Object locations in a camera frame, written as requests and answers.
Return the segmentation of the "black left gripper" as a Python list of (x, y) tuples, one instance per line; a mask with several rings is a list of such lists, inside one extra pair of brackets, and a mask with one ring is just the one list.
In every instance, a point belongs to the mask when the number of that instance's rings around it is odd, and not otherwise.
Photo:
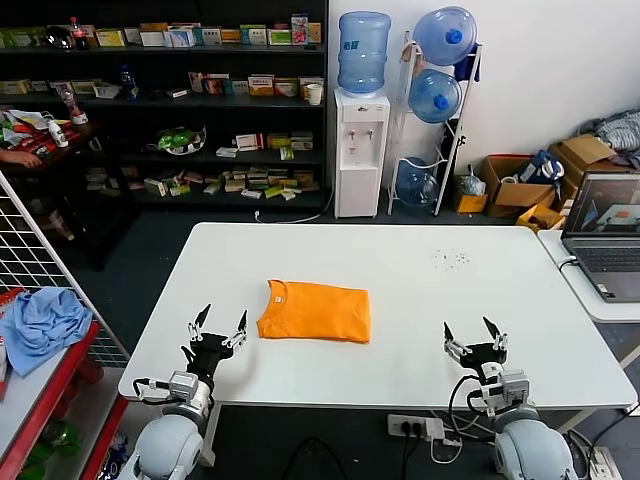
[(219, 334), (202, 333), (210, 308), (211, 304), (207, 304), (188, 323), (190, 346), (181, 347), (187, 360), (186, 371), (195, 374), (200, 381), (212, 381), (219, 362), (231, 358), (233, 348), (240, 348), (247, 339), (247, 310), (243, 312), (236, 332), (228, 338)]

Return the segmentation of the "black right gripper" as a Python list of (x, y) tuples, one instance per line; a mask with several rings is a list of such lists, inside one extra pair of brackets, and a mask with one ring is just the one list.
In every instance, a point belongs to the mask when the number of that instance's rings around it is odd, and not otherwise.
[(503, 371), (508, 335), (487, 317), (483, 321), (494, 343), (465, 346), (454, 338), (449, 325), (444, 322), (444, 350), (449, 356), (460, 356), (461, 367), (473, 370), (481, 380), (492, 380)]

